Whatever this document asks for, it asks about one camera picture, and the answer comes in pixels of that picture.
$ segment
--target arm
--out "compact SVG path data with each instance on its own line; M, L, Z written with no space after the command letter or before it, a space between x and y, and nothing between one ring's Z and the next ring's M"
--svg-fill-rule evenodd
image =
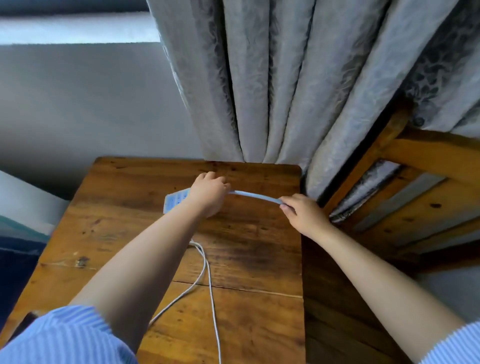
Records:
M120 250L70 304L94 306L136 352L199 222L219 211L229 190L225 177L202 173L182 203Z
M330 224L315 201L300 194L280 199L292 226L331 255L412 361L465 324L414 280Z

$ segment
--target white cord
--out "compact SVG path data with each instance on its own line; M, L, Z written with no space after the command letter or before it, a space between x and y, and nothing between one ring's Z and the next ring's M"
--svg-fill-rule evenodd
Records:
M188 292L190 292L193 287L198 283L200 278L204 275L205 272L205 267L207 267L208 271L208 287L210 288L210 300L212 301L212 316L213 316L213 326L215 328L215 335L216 335L216 345L218 347L218 364L222 364L222 352L220 350L220 338L218 337L218 328L216 326L216 317L215 317L215 304L213 302L213 291L212 291L212 274L210 272L210 264L208 264L208 260L205 255L204 248L199 244L194 242L193 240L190 240L189 245L194 246L197 251L200 253L200 255L204 259L204 267L202 268L202 271L200 272L200 275L198 278L195 280L195 282L187 288L180 296L178 296L176 299L174 299L172 302L170 302L162 311L160 311L154 318L150 320L150 323L148 324L148 327L152 326L153 323L160 317L162 314L168 310L176 301L178 301L180 298L185 296Z

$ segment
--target forearm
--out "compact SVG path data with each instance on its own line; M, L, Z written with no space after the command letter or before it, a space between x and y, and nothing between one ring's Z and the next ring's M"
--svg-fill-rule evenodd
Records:
M336 228L314 240L338 263L380 322L414 362L465 323L414 280Z
M108 261L71 304L95 306L136 351L202 214L187 200L177 205Z

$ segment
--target wooden tabletop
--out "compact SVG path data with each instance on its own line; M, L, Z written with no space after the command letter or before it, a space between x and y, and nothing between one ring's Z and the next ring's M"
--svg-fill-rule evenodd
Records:
M146 158L98 158L40 257L0 335L30 311L66 305L133 237L162 215L167 194L207 171L236 190L271 197L299 191L297 166ZM212 269L224 363L304 363L300 235L277 204L229 195L194 240ZM203 260L187 249L158 310L193 283ZM146 333L140 363L216 363L207 275Z

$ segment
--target shirt sleeve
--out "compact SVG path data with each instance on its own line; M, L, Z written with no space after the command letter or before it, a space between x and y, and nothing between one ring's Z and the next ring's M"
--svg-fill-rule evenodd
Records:
M480 321L468 324L437 343L420 364L480 363Z
M137 364L135 354L90 306L66 306L35 320L0 350L0 363Z

